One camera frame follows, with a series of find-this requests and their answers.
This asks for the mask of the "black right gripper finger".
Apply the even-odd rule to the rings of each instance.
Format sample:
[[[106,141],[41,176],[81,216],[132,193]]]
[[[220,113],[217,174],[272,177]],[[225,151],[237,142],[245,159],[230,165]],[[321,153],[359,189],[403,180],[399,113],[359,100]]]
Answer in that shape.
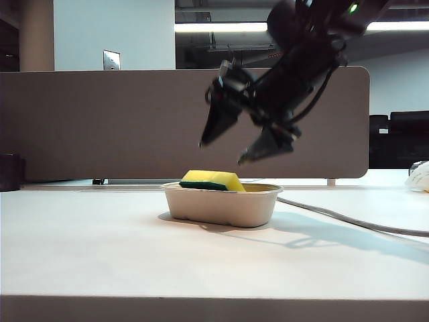
[[[199,142],[201,148],[206,147],[223,135],[230,127],[235,125],[242,108],[231,102],[213,99]]]
[[[257,139],[240,155],[239,166],[294,151],[292,144],[297,140],[297,127],[285,129],[264,127]]]

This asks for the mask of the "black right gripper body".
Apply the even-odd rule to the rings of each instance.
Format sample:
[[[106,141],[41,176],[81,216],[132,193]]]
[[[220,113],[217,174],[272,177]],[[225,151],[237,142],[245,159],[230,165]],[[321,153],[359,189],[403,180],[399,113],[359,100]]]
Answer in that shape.
[[[345,43],[339,37],[310,38],[291,47],[261,76],[224,60],[205,92],[205,101],[231,102],[257,127],[285,129],[297,122],[293,110],[339,67]]]

